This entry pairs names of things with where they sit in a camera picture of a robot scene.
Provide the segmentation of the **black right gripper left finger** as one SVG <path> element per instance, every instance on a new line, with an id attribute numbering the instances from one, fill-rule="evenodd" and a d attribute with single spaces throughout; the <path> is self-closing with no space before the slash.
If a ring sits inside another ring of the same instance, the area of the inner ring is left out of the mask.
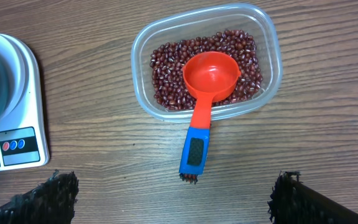
<path id="1" fill-rule="evenodd" d="M 0 206 L 0 224 L 70 224 L 75 216 L 79 180 L 56 170 L 46 182 Z"/>

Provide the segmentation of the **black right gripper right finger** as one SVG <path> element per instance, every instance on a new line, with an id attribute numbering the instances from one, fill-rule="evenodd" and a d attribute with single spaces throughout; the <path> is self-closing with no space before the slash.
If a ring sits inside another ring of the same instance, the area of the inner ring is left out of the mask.
<path id="1" fill-rule="evenodd" d="M 281 172 L 268 201 L 273 224 L 358 224 L 358 213 L 307 187 L 300 172 Z"/>

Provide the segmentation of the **orange measuring scoop blue handle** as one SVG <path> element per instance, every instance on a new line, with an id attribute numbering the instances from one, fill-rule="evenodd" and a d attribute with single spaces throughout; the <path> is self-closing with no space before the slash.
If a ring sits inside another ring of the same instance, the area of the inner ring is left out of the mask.
<path id="1" fill-rule="evenodd" d="M 221 52 L 195 55 L 183 67 L 189 94 L 196 99 L 183 151 L 179 176 L 196 184 L 203 173 L 209 145 L 212 104 L 227 98 L 235 89 L 241 72 L 237 62 Z"/>

